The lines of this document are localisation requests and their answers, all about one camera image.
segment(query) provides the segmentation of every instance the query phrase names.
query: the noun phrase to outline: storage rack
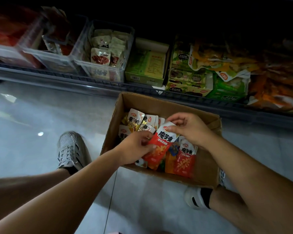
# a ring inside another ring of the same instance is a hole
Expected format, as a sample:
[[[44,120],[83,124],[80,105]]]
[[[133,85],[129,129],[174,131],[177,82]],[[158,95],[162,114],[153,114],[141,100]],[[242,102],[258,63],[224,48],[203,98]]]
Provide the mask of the storage rack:
[[[111,82],[87,76],[16,67],[3,63],[0,63],[0,80],[100,97],[116,98],[120,92],[134,92],[219,114],[223,118],[293,129],[293,114],[255,110],[246,107],[244,104],[228,103],[189,94],[159,90],[142,84]]]

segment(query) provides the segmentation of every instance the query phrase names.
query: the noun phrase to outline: tile floor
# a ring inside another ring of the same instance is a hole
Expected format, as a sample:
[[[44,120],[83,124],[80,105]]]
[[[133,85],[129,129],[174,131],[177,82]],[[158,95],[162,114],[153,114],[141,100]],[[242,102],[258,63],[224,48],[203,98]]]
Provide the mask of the tile floor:
[[[54,170],[56,142],[67,130],[83,136],[95,159],[115,101],[4,82],[0,85],[0,177]],[[223,119],[223,136],[293,181],[293,131]],[[225,184],[235,190],[228,179]],[[183,201],[185,188],[119,168],[76,233],[240,233],[213,211],[190,209]]]

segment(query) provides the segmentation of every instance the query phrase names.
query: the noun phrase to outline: sneaker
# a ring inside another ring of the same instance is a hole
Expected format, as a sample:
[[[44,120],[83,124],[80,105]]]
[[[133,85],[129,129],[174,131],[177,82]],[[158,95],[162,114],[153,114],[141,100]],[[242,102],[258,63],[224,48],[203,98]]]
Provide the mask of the sneaker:
[[[192,209],[207,208],[201,196],[201,188],[188,187],[185,191],[184,199]]]
[[[85,143],[82,137],[74,131],[67,131],[60,136],[57,143],[57,154],[58,168],[74,166],[77,170],[80,170],[87,165]]]

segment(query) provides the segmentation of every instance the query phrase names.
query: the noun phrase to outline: red snack packet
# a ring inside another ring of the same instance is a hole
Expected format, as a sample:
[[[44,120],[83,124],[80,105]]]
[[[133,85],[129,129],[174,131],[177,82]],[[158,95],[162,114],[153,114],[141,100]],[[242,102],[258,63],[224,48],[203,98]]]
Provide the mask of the red snack packet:
[[[181,141],[180,149],[175,161],[174,173],[179,176],[189,177],[193,176],[193,167],[195,164],[195,154],[197,146],[192,145],[186,139]]]
[[[143,156],[143,159],[148,162],[148,166],[156,166],[160,164],[161,160],[166,154],[166,151],[169,149],[172,143],[178,138],[179,135],[167,131],[168,126],[174,125],[175,124],[172,122],[167,122],[163,124],[157,130],[152,139],[148,142],[148,144],[157,145],[156,149]]]

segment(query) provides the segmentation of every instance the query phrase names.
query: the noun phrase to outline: clear plastic bin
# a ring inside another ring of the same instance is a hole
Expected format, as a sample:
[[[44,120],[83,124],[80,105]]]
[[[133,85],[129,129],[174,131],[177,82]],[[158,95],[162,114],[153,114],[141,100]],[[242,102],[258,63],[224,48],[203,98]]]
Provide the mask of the clear plastic bin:
[[[84,27],[82,28],[82,31],[72,49],[70,54],[68,56],[63,56],[55,53],[45,52],[36,50],[34,48],[21,45],[23,51],[25,53],[32,54],[37,58],[45,67],[47,67],[49,70],[55,70],[55,71],[61,71],[65,73],[70,74],[82,74],[82,69],[74,62],[74,56],[80,55],[82,46],[81,44],[78,44],[80,42],[80,39],[85,35],[85,32],[88,27],[88,18],[83,15],[76,15],[76,18],[80,18],[80,22],[83,22]],[[39,23],[37,23],[33,29],[31,30],[31,35],[36,36],[38,35],[37,41],[41,41],[42,38],[42,31],[44,28],[46,19],[43,18]]]
[[[35,43],[37,35],[30,34],[32,28],[42,20],[42,16],[39,16],[27,29],[27,31],[20,38],[18,43],[14,46],[0,45],[0,60],[7,64],[16,66],[39,68],[41,63],[33,57],[31,54],[24,53],[22,51],[23,46],[32,46]]]
[[[127,49],[124,52],[124,62],[120,68],[116,68],[113,66],[105,66],[105,65],[100,65],[93,62],[84,61],[82,60],[85,58],[84,56],[85,52],[83,51],[81,52],[80,55],[75,57],[76,64],[80,65],[89,77],[123,83],[125,79],[124,78],[125,68],[127,65],[131,47],[133,45],[135,30],[133,29],[133,27],[129,27],[125,25],[119,25],[119,24],[110,23],[106,21],[100,21],[100,20],[93,20],[89,23],[85,36],[83,36],[80,39],[81,42],[79,44],[82,46],[82,48],[84,48],[84,44],[88,40],[88,32],[92,24],[94,26],[94,30],[95,29],[111,29],[115,31],[131,33],[131,36],[128,40]]]

